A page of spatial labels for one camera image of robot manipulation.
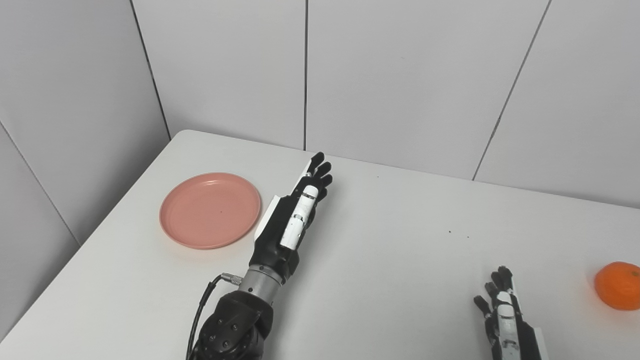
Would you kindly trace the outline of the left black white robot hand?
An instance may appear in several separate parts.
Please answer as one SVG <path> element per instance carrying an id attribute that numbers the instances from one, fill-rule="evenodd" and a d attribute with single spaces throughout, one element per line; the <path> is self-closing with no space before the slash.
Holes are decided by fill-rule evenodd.
<path id="1" fill-rule="evenodd" d="M 313 223 L 316 208 L 333 182 L 331 162 L 318 152 L 307 163 L 290 194 L 274 196 L 254 234 L 254 251 L 249 266 L 270 269 L 279 283 L 295 273 L 300 262 L 298 248 Z"/>

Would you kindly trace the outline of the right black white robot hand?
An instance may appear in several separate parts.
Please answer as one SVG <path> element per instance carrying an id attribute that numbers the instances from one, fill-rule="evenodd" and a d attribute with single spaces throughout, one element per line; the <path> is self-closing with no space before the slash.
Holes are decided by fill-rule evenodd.
<path id="1" fill-rule="evenodd" d="M 473 302 L 482 312 L 492 359 L 548 360 L 542 329 L 531 326 L 523 317 L 512 271 L 502 265 L 490 278 L 484 284 L 490 301 L 477 295 Z"/>

